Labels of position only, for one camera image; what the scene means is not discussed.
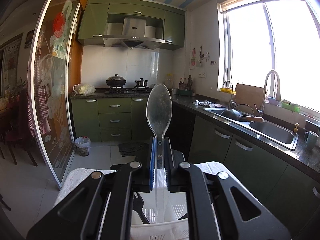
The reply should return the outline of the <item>black pan in sink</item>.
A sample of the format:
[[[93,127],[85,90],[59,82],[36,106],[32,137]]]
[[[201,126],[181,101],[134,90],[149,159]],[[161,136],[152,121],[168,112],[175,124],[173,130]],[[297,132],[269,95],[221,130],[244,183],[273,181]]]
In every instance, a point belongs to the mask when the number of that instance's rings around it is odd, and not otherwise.
[[[235,109],[238,106],[247,106],[252,111],[252,113],[254,113],[253,108],[251,106],[249,106],[248,104],[245,104],[245,103],[240,103],[240,104],[235,105],[231,109],[223,111],[221,113],[221,115],[224,116],[225,118],[229,118],[229,119],[232,119],[234,121],[263,122],[263,118],[262,117],[257,117],[255,115],[254,116],[243,115],[240,111]]]

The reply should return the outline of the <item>kitchen window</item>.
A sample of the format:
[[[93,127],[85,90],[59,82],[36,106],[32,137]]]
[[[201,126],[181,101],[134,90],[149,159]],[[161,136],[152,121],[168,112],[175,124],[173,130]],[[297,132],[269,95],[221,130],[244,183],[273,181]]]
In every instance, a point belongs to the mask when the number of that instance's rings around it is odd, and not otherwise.
[[[319,111],[319,20],[305,0],[219,0],[223,82],[264,87],[274,69],[281,100]]]

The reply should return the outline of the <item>steel range hood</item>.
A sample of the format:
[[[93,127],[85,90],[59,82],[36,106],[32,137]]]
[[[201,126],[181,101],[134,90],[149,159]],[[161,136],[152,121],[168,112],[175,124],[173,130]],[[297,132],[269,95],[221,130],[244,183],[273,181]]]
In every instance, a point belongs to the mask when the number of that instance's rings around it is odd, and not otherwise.
[[[161,19],[116,15],[107,20],[103,41],[106,47],[154,50],[165,44],[163,31]]]

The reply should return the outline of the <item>gas stove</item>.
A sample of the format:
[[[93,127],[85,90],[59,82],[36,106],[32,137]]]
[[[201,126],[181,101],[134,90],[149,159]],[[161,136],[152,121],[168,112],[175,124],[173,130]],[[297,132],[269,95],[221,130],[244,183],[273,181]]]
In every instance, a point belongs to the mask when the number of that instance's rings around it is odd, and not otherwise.
[[[124,94],[124,93],[150,93],[150,87],[111,87],[105,91],[105,94]]]

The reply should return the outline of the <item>small secondary faucet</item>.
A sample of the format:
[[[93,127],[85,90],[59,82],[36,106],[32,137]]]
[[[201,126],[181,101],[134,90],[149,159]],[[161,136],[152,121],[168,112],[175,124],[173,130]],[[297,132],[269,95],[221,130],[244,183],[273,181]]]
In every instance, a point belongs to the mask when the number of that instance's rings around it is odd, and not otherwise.
[[[230,84],[231,87],[224,87],[224,85],[226,85],[226,84]],[[230,80],[224,81],[223,84],[222,84],[222,88],[220,88],[220,90],[221,90],[221,92],[228,93],[228,94],[231,95],[229,103],[228,103],[228,109],[232,109],[232,106],[233,106],[233,93],[234,93],[233,83]]]

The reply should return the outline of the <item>black wok with lid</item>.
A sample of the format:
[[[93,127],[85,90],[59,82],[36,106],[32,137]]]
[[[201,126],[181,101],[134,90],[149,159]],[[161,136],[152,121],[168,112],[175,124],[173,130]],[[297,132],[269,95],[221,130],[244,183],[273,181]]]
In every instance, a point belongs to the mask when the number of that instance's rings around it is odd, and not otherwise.
[[[123,87],[125,83],[126,83],[125,78],[122,76],[119,76],[118,74],[115,74],[114,76],[111,76],[106,80],[106,84],[111,88]]]

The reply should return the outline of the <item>green container on sill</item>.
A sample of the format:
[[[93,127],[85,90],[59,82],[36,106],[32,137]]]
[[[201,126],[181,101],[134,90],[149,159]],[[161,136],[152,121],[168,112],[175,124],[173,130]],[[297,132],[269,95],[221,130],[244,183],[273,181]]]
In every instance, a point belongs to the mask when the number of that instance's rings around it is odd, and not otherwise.
[[[282,100],[281,101],[281,107],[284,108],[284,109],[287,109],[289,111],[292,111],[292,112],[296,112],[296,113],[299,113],[300,111],[300,107],[298,104],[296,103],[291,103],[287,100]]]

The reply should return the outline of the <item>green lower kitchen cabinets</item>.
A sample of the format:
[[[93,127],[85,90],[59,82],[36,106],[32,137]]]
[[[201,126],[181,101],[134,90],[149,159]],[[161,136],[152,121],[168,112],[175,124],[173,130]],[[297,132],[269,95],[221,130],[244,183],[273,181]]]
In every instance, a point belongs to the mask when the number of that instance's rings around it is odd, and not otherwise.
[[[146,96],[72,96],[77,137],[93,141],[92,155],[76,158],[74,167],[108,169],[137,157],[122,157],[118,145],[148,143]],[[174,98],[167,131],[174,150],[193,164],[217,161],[225,165],[291,232],[293,237],[317,238],[319,232],[319,149],[308,151],[304,129],[271,116],[264,120],[298,134],[295,150],[240,125]]]

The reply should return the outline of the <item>teal ceramic mug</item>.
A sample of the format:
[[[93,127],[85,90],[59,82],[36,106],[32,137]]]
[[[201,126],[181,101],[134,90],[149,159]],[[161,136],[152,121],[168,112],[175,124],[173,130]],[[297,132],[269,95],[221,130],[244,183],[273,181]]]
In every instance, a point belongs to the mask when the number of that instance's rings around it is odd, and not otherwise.
[[[313,131],[305,132],[304,140],[306,143],[306,149],[308,151],[311,151],[315,147],[318,138],[319,138],[319,135]]]

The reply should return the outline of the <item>green kitchen cabinets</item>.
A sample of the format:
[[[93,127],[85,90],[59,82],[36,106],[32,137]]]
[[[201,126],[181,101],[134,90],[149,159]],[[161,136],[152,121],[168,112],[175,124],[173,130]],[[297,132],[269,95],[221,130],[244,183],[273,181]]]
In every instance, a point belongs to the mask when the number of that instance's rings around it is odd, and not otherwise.
[[[142,0],[88,0],[78,41],[84,45],[157,48],[184,47],[185,11]]]
[[[137,157],[122,157],[118,145],[148,143],[146,96],[72,96],[77,137],[93,141],[92,155],[76,158],[74,167],[108,169]],[[264,120],[298,134],[295,150],[240,125],[174,98],[167,131],[174,150],[193,164],[217,161],[225,165],[291,232],[293,237],[317,238],[319,232],[319,149],[308,151],[304,129],[271,116]]]

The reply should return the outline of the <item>small trash bin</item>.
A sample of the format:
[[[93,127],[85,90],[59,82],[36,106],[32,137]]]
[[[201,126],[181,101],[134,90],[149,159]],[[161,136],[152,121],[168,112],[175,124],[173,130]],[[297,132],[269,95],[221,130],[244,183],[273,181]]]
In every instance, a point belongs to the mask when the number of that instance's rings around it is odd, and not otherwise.
[[[91,150],[91,140],[89,137],[78,137],[74,142],[78,155],[82,157],[89,156]]]

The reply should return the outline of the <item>green upper kitchen cabinets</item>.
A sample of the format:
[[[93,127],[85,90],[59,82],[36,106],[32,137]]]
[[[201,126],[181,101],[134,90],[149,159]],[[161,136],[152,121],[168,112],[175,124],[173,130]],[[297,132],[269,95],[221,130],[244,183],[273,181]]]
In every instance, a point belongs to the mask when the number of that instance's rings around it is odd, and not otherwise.
[[[157,48],[184,47],[185,11],[142,0],[88,0],[78,41],[84,45]]]

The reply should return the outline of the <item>white plastic utensil holder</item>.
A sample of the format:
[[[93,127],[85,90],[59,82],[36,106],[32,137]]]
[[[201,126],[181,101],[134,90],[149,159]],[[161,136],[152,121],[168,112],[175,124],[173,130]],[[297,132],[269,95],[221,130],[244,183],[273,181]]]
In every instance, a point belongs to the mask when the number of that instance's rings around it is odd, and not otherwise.
[[[185,193],[168,190],[164,169],[154,170],[149,193],[135,192],[130,239],[188,239]]]

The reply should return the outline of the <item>steel kitchen sink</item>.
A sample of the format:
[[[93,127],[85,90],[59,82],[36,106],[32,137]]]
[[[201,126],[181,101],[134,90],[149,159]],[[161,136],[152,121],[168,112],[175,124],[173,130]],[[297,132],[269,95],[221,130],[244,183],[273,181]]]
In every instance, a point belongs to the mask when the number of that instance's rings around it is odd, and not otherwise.
[[[234,123],[237,125],[240,125],[241,127],[244,127],[246,129],[249,129],[250,131],[265,137],[269,140],[272,140],[281,146],[287,148],[288,150],[295,150],[298,142],[298,134],[294,133],[292,131],[289,131],[288,129],[285,129],[281,126],[278,126],[276,124],[273,124],[271,122],[268,122],[263,119],[263,122],[250,122],[250,121],[234,121],[229,118],[225,118],[221,115],[221,113],[227,108],[204,108],[204,111],[207,111],[209,113],[213,113],[224,120],[227,120],[229,123]]]

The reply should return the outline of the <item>glass sliding door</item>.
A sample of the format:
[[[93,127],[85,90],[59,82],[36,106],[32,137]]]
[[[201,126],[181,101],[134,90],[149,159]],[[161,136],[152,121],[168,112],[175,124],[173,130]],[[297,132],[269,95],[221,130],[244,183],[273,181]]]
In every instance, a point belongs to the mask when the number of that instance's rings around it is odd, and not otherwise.
[[[30,49],[29,129],[57,187],[74,153],[68,79],[79,10],[79,0],[45,0]]]

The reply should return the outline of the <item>dark floor mat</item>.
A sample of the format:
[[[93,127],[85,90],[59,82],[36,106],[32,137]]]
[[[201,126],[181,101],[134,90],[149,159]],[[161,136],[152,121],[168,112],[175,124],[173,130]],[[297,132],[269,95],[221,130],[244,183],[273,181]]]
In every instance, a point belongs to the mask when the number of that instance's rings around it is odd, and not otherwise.
[[[125,142],[118,145],[122,157],[139,155],[149,149],[149,144],[144,142]]]

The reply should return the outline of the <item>crumpled dish cloth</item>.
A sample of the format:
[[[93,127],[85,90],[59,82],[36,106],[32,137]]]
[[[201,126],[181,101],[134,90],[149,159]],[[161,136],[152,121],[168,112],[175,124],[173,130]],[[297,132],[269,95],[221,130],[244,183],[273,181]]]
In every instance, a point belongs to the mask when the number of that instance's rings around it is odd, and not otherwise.
[[[203,106],[203,107],[207,107],[207,108],[221,108],[223,107],[223,105],[219,104],[219,103],[213,103],[207,100],[204,101],[199,101],[199,100],[195,100],[193,102],[194,105],[196,106]]]

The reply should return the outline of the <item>clear plastic spoon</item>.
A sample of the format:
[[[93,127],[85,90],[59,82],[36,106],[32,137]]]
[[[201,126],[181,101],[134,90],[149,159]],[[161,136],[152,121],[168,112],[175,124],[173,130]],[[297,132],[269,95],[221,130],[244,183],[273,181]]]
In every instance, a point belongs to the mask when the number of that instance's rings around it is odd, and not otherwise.
[[[167,188],[165,183],[164,167],[164,136],[169,127],[171,116],[172,103],[170,93],[164,84],[159,83],[153,87],[146,106],[146,118],[148,125],[156,139],[154,184],[156,223],[164,222],[164,193]]]

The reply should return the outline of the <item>small black plastic fork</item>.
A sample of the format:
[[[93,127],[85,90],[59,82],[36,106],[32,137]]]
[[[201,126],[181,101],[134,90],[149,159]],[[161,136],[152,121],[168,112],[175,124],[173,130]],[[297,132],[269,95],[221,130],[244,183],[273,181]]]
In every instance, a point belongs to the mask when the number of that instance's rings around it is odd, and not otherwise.
[[[133,194],[133,210],[138,213],[143,224],[149,224],[147,217],[143,213],[144,200],[139,194],[139,192],[135,192]]]

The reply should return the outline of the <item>condiment bottles group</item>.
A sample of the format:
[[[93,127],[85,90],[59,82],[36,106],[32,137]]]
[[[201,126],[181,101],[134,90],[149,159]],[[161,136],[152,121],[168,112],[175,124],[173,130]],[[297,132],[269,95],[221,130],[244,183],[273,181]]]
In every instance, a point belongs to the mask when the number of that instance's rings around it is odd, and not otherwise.
[[[193,86],[193,79],[191,75],[186,78],[180,78],[180,82],[178,84],[179,90],[186,90],[186,91],[191,91]]]

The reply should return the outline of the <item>steel kitchen faucet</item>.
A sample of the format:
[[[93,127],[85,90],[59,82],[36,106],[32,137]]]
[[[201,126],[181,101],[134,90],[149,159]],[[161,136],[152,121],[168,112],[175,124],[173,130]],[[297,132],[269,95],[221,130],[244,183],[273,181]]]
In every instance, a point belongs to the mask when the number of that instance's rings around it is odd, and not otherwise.
[[[270,82],[270,87],[269,87],[269,92],[271,93],[271,96],[275,96],[275,100],[277,102],[281,101],[281,92],[280,92],[280,78],[279,78],[279,74],[276,70],[272,69],[270,70],[265,78],[265,83],[264,83],[264,88],[263,88],[263,97],[261,100],[261,104],[260,107],[258,108],[255,105],[255,109],[257,111],[257,116],[258,117],[262,117],[263,113],[264,113],[264,109],[265,109],[265,101],[266,101],[266,96],[267,96],[267,88],[268,88],[268,79],[270,77],[270,75],[274,75],[274,79],[275,81],[271,81]]]

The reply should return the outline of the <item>wooden cutting board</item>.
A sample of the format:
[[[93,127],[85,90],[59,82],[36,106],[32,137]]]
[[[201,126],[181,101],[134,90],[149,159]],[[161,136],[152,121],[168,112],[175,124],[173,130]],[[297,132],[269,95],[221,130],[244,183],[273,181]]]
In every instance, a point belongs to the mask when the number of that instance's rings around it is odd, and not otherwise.
[[[261,107],[263,91],[264,89],[262,87],[238,83],[235,87],[234,99],[237,104],[245,103],[253,109],[255,109],[256,106],[257,109],[259,109]]]

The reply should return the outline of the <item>white plastic bag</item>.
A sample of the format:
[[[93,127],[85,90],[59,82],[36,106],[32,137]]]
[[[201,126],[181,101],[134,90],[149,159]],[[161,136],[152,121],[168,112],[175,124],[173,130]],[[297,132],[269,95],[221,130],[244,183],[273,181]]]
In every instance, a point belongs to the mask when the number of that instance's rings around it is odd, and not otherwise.
[[[79,95],[87,95],[95,92],[95,87],[90,84],[80,83],[73,86],[73,92]]]

